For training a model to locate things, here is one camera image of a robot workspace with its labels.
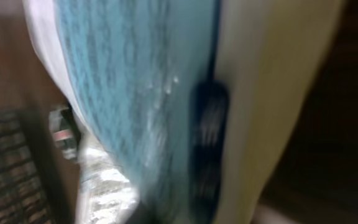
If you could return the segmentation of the green zam-buk box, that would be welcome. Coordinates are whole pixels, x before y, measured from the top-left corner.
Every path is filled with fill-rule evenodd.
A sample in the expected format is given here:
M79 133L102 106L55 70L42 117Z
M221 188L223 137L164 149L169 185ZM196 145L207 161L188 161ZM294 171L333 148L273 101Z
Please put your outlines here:
M75 121L70 105L57 105L48 116L48 126L56 148L62 156L74 163L78 162L81 132Z

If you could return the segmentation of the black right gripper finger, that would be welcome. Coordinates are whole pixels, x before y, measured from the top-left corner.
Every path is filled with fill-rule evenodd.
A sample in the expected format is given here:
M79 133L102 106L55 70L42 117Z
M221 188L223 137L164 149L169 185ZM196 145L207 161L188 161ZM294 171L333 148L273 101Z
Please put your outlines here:
M143 202L139 202L126 224L157 224L157 217Z

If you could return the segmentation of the yellow red snack bag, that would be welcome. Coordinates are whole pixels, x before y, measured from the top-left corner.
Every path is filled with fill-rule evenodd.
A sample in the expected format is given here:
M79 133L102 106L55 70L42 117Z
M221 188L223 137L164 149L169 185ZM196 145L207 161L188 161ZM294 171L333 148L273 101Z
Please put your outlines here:
M34 50L159 223L249 223L344 1L24 1Z

